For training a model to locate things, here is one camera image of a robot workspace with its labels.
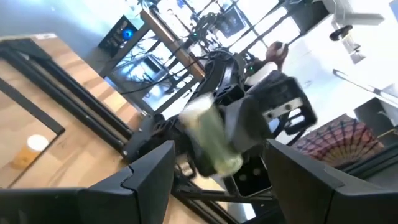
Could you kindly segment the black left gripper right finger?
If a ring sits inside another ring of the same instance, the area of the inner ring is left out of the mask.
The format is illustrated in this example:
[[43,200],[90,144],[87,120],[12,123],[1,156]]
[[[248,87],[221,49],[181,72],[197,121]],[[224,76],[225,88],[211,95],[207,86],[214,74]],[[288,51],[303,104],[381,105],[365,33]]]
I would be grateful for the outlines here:
[[266,168],[287,223],[397,224],[397,192],[269,139]]

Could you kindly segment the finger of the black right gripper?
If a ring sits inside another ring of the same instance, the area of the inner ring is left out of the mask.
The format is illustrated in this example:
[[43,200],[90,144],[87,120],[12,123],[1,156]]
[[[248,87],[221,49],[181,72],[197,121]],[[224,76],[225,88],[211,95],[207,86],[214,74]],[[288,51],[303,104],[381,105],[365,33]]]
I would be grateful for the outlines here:
[[224,128],[228,144],[238,153],[244,153],[273,137],[253,96],[245,96],[225,108]]
[[193,162],[196,170],[204,177],[216,174],[215,168],[209,155],[199,144],[189,136],[184,137],[183,149],[188,154],[189,161]]

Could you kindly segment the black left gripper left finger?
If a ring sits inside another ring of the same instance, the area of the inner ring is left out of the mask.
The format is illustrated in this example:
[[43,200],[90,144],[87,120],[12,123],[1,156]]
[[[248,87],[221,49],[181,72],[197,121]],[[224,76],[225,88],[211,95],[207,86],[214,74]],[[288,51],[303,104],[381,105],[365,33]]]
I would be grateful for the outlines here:
[[174,142],[166,141],[87,188],[2,189],[1,223],[162,223],[174,164]]

